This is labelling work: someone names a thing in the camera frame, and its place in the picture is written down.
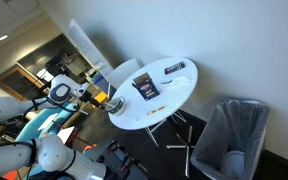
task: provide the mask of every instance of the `gray trash can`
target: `gray trash can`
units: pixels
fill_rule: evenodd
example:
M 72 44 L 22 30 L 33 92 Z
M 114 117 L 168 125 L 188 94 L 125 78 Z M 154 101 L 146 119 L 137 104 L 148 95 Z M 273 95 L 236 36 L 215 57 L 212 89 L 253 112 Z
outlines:
M 262 151 L 269 108 L 257 101 L 221 100 L 191 155 L 211 179 L 251 180 Z

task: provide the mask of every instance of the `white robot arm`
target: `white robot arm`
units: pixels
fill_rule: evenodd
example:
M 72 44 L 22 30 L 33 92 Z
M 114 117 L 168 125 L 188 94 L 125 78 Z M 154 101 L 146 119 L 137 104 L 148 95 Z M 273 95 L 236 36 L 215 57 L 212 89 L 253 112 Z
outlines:
M 51 91 L 46 98 L 18 101 L 11 97 L 1 97 L 0 123 L 28 110 L 57 107 L 69 97 L 76 98 L 77 102 L 87 87 L 88 83 L 80 85 L 65 75 L 58 75 L 52 80 Z M 55 135 L 0 146 L 0 174 L 35 161 L 47 172 L 65 171 L 78 180 L 103 179 L 106 173 L 104 164 L 93 162 L 67 148 Z
M 66 147 L 56 135 L 0 146 L 0 174 L 38 162 L 47 172 L 65 171 L 77 180 L 104 179 L 106 167 Z
M 61 74 L 52 80 L 51 91 L 45 98 L 32 101 L 18 101 L 12 97 L 0 97 L 0 123 L 21 115 L 27 110 L 34 111 L 57 107 L 63 104 L 69 97 L 75 98 L 73 103 L 76 108 L 78 99 L 84 94 L 88 85 L 88 83 L 77 84 L 69 77 Z

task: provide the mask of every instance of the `ceiling light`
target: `ceiling light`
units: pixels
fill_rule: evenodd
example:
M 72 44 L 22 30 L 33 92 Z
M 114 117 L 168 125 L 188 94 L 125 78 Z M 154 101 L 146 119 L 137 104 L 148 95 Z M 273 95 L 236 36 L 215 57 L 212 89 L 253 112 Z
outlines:
M 4 35 L 2 37 L 0 37 L 0 41 L 3 41 L 4 39 L 6 39 L 8 36 L 7 35 Z

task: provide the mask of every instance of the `round white table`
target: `round white table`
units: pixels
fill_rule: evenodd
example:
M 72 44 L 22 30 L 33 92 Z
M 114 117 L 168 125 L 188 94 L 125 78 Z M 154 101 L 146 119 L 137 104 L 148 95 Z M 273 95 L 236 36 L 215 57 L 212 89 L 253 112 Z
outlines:
M 185 67 L 165 75 L 164 69 L 179 62 Z M 132 86 L 133 79 L 148 73 L 160 95 L 145 101 L 136 88 Z M 195 64 L 186 58 L 170 57 L 154 61 L 136 71 L 117 89 L 112 98 L 123 96 L 125 109 L 120 115 L 109 114 L 111 122 L 125 130 L 135 130 L 149 127 L 163 121 L 176 112 L 191 96 L 198 79 Z M 148 112 L 166 106 L 164 109 L 148 115 Z

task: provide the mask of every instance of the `yellow object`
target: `yellow object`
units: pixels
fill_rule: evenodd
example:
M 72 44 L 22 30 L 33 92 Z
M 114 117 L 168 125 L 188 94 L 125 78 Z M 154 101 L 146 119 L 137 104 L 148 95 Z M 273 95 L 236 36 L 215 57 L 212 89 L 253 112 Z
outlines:
M 151 114 L 153 114 L 153 113 L 155 113 L 155 112 L 157 112 L 157 111 L 160 111 L 160 110 L 162 110 L 162 109 L 164 109 L 164 108 L 166 108 L 166 107 L 167 107 L 167 106 L 159 107 L 159 108 L 157 108 L 157 109 L 155 109 L 155 110 L 153 110 L 153 111 L 148 112 L 147 115 L 151 115 Z
M 100 92 L 97 96 L 95 96 L 94 99 L 96 99 L 99 103 L 102 103 L 104 101 L 104 99 L 107 98 L 107 95 L 103 92 Z

